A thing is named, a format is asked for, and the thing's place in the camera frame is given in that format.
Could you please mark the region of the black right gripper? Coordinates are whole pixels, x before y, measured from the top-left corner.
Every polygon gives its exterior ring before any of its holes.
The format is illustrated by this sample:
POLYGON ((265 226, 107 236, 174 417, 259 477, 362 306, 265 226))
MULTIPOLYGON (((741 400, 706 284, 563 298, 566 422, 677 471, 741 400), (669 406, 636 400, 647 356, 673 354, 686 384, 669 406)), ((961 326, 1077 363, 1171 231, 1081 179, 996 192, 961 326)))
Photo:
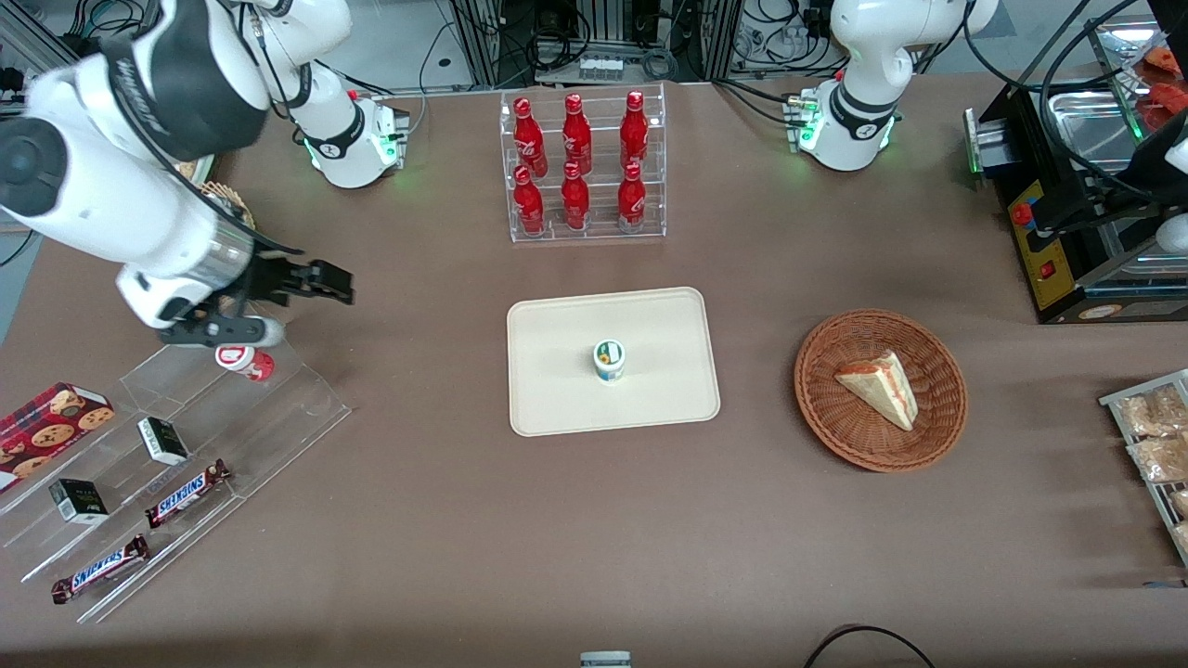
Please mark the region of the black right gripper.
POLYGON ((328 261, 302 265, 284 256, 254 256, 232 283, 232 310, 246 311, 253 301, 286 307, 292 296, 321 297, 353 305, 353 275, 328 261))

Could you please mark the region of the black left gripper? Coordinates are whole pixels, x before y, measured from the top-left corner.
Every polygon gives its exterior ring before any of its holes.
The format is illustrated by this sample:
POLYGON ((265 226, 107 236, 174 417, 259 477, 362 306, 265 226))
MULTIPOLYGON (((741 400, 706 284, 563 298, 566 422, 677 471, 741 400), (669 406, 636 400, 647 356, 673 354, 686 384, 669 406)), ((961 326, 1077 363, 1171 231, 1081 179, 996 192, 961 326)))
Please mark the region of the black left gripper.
POLYGON ((1167 218, 1175 213, 1174 166, 1129 166, 1105 174, 1102 190, 1053 191, 1035 202, 1036 234, 1069 234, 1123 219, 1167 218))

